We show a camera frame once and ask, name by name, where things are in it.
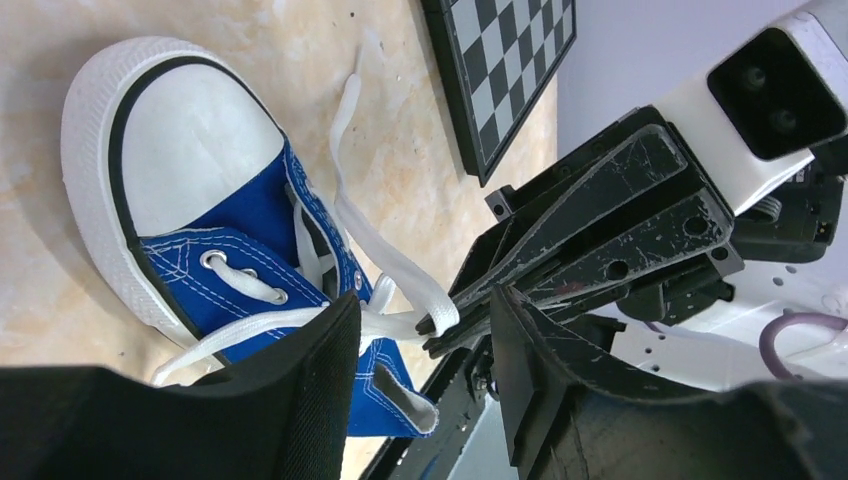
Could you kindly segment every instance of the marble tabletop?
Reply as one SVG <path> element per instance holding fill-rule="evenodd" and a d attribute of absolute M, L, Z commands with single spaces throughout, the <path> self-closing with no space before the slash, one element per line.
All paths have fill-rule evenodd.
<path fill-rule="evenodd" d="M 363 46 L 362 96 L 342 145 L 351 197 L 389 242 L 445 287 L 494 223 L 486 193 L 520 185 L 555 160 L 552 87 L 489 187 L 463 173 L 417 0 L 0 2 L 0 365 L 101 364 L 144 381 L 177 352 L 95 271 L 59 163 L 71 79 L 99 49 L 140 35 L 183 38 L 223 57 L 286 128 L 325 192 L 335 182 L 328 128 Z M 398 298 L 392 307 L 404 304 Z M 436 362 L 417 347 L 403 353 L 416 385 L 423 384 Z M 201 365 L 182 375 L 204 371 Z M 357 478 L 382 441 L 349 439 L 343 478 Z"/>

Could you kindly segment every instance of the white shoelace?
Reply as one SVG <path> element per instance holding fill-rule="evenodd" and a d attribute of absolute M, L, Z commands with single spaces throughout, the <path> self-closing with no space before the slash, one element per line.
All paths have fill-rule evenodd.
<path fill-rule="evenodd" d="M 337 187 L 334 205 L 324 203 L 336 225 L 347 230 L 365 254 L 383 271 L 374 286 L 371 301 L 368 304 L 362 302 L 362 341 L 359 349 L 362 355 L 377 338 L 422 343 L 425 338 L 416 332 L 415 325 L 427 313 L 436 326 L 434 335 L 442 335 L 445 330 L 459 323 L 459 312 L 436 280 L 386 242 L 347 195 L 339 163 L 339 146 L 356 111 L 362 88 L 358 73 L 359 62 L 356 70 L 345 83 L 339 109 L 330 128 L 330 153 L 335 165 Z M 316 254 L 302 213 L 303 205 L 297 201 L 294 205 L 294 218 L 299 271 L 307 281 L 320 289 L 323 274 L 332 268 L 332 259 L 319 258 Z M 231 268 L 227 265 L 223 252 L 208 251 L 203 258 L 204 266 L 212 269 L 224 283 L 244 295 L 275 305 L 288 300 L 287 292 L 265 283 L 256 277 L 255 272 Z M 384 314 L 396 285 L 412 304 L 413 310 Z M 320 307 L 265 312 L 242 318 L 207 335 L 193 347 L 163 364 L 154 373 L 152 383 L 162 385 L 174 371 L 256 335 L 277 328 L 302 327 L 328 305 L 329 303 L 325 302 Z"/>

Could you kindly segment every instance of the shoe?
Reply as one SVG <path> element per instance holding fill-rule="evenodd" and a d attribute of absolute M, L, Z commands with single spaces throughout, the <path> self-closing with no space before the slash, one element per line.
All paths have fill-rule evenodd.
<path fill-rule="evenodd" d="M 360 78 L 330 130 L 334 202 L 313 191 L 283 130 L 246 83 L 204 49 L 127 40 L 91 58 L 62 115 L 65 185 L 100 273 L 144 323 L 186 350 L 153 379 L 215 355 L 239 362 L 356 290 L 362 343 L 351 436 L 421 437 L 438 423 L 396 341 L 459 321 L 430 276 L 386 243 L 346 194 L 339 144 Z M 372 288 L 345 229 L 383 271 Z M 395 282 L 416 310 L 384 314 Z"/>

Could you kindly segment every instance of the camera lens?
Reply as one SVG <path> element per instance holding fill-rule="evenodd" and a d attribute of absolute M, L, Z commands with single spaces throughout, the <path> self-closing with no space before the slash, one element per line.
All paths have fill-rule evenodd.
<path fill-rule="evenodd" d="M 742 75 L 745 88 L 755 92 L 766 84 L 766 72 L 760 67 L 748 67 Z"/>
<path fill-rule="evenodd" d="M 798 119 L 789 110 L 778 110 L 769 117 L 771 126 L 780 133 L 790 134 L 798 126 Z"/>

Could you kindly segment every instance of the chessboard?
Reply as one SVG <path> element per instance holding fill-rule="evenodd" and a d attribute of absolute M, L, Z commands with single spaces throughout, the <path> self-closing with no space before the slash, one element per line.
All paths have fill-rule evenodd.
<path fill-rule="evenodd" d="M 422 0 L 459 153 L 484 186 L 575 38 L 575 0 Z"/>

